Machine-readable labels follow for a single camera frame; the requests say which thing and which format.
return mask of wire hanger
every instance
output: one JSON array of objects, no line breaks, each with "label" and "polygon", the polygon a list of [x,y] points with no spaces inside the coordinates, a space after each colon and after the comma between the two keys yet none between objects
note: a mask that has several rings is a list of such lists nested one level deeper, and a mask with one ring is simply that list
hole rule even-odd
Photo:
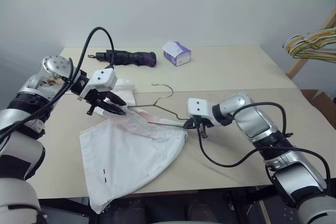
[{"label": "wire hanger", "polygon": [[166,112],[169,112],[169,113],[171,113],[171,114],[174,114],[174,115],[176,116],[176,118],[179,119],[179,120],[184,120],[184,121],[188,120],[188,119],[185,119],[185,118],[180,118],[180,117],[178,116],[178,114],[175,113],[174,111],[168,110],[168,109],[166,109],[166,108],[164,108],[164,107],[161,107],[161,106],[157,105],[159,99],[165,99],[165,98],[171,97],[171,96],[174,94],[174,90],[173,90],[170,86],[168,86],[168,85],[166,85],[166,84],[160,84],[160,83],[159,83],[159,84],[152,84],[152,86],[166,86],[167,88],[169,88],[169,89],[172,91],[172,93],[171,93],[170,95],[167,95],[166,97],[159,97],[153,104],[135,105],[135,106],[128,106],[128,107],[129,107],[129,108],[138,108],[138,107],[157,107],[157,108],[159,108],[159,109],[161,109],[161,110],[164,110],[164,111],[166,111]]},{"label": "wire hanger", "polygon": [[336,27],[312,31],[306,36],[295,35],[284,45],[287,53],[296,59],[315,59],[336,63],[336,51],[322,49],[336,43]]}]

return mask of purple tissue box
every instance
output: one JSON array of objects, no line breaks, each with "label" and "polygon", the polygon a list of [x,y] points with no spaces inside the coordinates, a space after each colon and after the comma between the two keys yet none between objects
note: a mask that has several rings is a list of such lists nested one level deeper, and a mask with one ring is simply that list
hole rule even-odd
[{"label": "purple tissue box", "polygon": [[162,49],[163,56],[176,67],[188,63],[191,59],[191,51],[178,41],[169,41]]}]

